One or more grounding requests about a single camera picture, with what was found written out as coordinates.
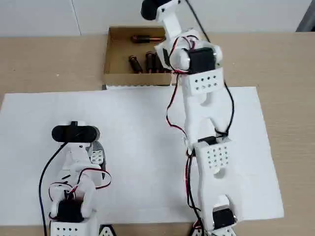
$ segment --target white paper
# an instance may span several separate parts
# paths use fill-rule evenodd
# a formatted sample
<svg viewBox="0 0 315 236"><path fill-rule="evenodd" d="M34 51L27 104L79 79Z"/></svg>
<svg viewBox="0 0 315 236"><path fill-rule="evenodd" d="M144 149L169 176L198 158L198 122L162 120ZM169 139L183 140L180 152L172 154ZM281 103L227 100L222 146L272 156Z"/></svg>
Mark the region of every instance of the white paper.
<svg viewBox="0 0 315 236"><path fill-rule="evenodd" d="M51 137L63 121L83 120L101 131L112 184L98 191L101 223L191 222L186 204L185 146L180 131L165 121L172 87L94 92L7 94L0 112L0 225L39 225L38 182L48 159L60 146ZM237 141L244 220L283 217L283 205L265 123L255 88L232 88L235 118L230 138ZM171 120L183 126L179 90ZM43 181L48 185L64 162L61 152ZM192 170L196 196L198 174Z"/></svg>

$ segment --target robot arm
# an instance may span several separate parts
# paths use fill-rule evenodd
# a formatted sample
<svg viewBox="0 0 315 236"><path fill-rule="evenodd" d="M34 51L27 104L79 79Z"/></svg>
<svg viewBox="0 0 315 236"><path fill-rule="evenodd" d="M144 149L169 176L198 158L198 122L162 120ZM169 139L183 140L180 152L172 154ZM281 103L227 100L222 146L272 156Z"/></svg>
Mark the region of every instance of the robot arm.
<svg viewBox="0 0 315 236"><path fill-rule="evenodd" d="M241 198L231 191L237 183L229 156L231 141L225 133L232 104L222 106L221 102L225 86L221 48L201 40L193 29L181 29L175 10L182 2L144 0L141 14L147 20L161 22L165 29L166 40L155 49L162 65L181 75L186 143L196 156L199 171L200 217L206 234L224 235L226 230L233 232L231 227L241 218L241 202L237 201ZM223 118L216 116L218 109L224 110ZM229 203L218 207L222 196Z"/></svg>

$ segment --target cardboard box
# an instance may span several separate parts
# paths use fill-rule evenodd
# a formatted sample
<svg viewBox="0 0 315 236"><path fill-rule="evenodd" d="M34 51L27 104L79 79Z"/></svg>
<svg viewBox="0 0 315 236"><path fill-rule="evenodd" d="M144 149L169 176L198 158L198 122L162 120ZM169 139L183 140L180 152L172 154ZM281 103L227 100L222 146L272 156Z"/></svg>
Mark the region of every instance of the cardboard box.
<svg viewBox="0 0 315 236"><path fill-rule="evenodd" d="M110 27L104 64L104 84L107 86L170 85L170 73L135 74L129 64L129 56L135 55L145 70L145 54L155 51L158 42L136 44L134 35L164 37L162 27Z"/></svg>

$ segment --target table surface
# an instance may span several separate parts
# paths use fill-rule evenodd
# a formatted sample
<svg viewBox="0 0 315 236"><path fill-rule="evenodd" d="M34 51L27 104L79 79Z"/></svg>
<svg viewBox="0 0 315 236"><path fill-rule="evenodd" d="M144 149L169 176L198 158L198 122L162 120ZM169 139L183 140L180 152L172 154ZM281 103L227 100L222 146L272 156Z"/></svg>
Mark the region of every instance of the table surface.
<svg viewBox="0 0 315 236"><path fill-rule="evenodd" d="M315 33L210 36L222 47L228 85L258 89L284 205L283 219L242 222L237 235L313 235ZM0 94L100 90L105 47L106 36L0 38ZM190 224L114 227L117 235L185 236ZM43 232L40 226L0 227L0 235Z"/></svg>

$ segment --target perforated plate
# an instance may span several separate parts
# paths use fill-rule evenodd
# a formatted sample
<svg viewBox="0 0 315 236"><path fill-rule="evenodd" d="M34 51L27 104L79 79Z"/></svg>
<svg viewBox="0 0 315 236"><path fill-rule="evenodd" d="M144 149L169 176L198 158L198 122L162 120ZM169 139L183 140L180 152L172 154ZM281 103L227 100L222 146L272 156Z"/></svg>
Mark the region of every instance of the perforated plate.
<svg viewBox="0 0 315 236"><path fill-rule="evenodd" d="M98 224L95 212L81 223L53 221L50 225L50 236L97 236Z"/></svg>
<svg viewBox="0 0 315 236"><path fill-rule="evenodd" d="M198 143L195 148L201 154L201 158L207 160L209 169L223 168L228 165L229 142L214 145Z"/></svg>
<svg viewBox="0 0 315 236"><path fill-rule="evenodd" d="M191 95L214 92L224 86L223 68L193 74L185 78L188 80L187 88Z"/></svg>

